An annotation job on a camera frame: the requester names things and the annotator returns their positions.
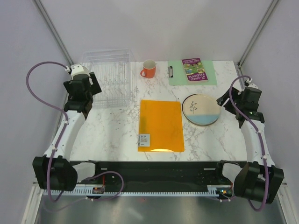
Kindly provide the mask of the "cream leaf pattern plate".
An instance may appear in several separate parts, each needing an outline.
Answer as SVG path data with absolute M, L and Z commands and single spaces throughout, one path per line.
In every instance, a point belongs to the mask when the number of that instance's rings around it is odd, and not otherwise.
M 211 96 L 193 94 L 183 101 L 182 112 L 189 122 L 208 124 L 218 120 L 221 107 Z

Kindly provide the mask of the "green cream branch plate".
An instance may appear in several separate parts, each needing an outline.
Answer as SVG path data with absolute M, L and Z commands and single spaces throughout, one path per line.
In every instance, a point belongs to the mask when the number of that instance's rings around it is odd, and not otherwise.
M 194 122 L 191 122 L 191 124 L 195 125 L 195 126 L 198 126 L 198 127 L 207 127 L 207 126 L 211 126 L 213 125 L 215 122 L 212 122 L 212 123 L 208 123 L 208 124 L 200 124 L 200 123 L 194 123 Z

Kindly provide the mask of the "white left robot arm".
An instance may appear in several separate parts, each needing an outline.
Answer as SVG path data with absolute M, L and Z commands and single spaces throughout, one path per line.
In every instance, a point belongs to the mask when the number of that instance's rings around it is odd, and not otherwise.
M 69 94 L 63 110 L 65 119 L 44 155 L 35 157 L 32 163 L 42 189 L 72 191 L 85 178 L 99 183 L 103 177 L 102 171 L 92 165 L 70 164 L 74 142 L 92 108 L 93 96 L 101 92 L 97 78 L 94 72 L 76 74 L 64 82 L 64 87 Z

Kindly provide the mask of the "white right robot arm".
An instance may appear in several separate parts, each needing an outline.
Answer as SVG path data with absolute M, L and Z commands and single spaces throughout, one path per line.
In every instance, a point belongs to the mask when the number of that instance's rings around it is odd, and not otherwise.
M 221 160 L 216 165 L 214 178 L 218 183 L 230 180 L 235 196 L 251 201 L 271 204 L 284 179 L 282 169 L 275 166 L 265 140 L 265 120 L 258 112 L 262 92 L 255 85 L 242 91 L 231 87 L 217 104 L 235 115 L 243 134 L 247 162 L 241 166 L 237 162 Z

